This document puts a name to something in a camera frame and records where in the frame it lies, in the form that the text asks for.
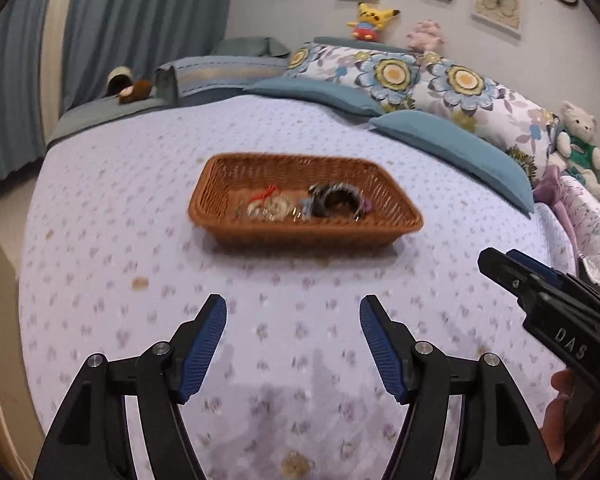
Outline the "right hand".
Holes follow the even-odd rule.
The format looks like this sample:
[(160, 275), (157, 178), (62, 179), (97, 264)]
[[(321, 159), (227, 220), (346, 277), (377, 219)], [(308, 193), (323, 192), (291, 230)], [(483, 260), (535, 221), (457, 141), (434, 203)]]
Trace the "right hand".
[(547, 404), (541, 436), (553, 464), (562, 457), (565, 447), (565, 412), (576, 381), (572, 370), (561, 370), (550, 378), (550, 385), (557, 392), (556, 398)]

